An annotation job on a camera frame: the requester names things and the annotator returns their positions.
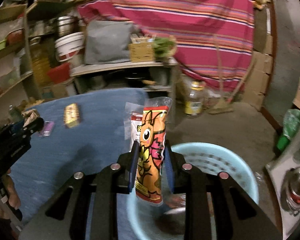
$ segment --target red bowl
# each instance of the red bowl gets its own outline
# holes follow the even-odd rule
[[[47,74],[55,84],[64,82],[70,78],[70,63],[66,62],[58,67],[52,68]]]

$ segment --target wicker basket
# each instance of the wicker basket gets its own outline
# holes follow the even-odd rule
[[[154,61],[152,42],[131,43],[129,50],[132,62]]]

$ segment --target bottle label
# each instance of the bottle label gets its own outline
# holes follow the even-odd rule
[[[186,114],[197,115],[201,113],[201,102],[186,102]]]

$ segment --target purple package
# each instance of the purple package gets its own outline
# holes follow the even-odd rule
[[[43,129],[39,132],[39,136],[49,136],[52,132],[54,122],[45,121]]]

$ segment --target yellow label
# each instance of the yellow label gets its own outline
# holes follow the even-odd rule
[[[148,189],[143,186],[139,181],[136,180],[136,189],[141,192],[143,195],[146,195],[149,197]]]
[[[197,115],[201,113],[201,102],[186,102],[185,113],[190,115]]]

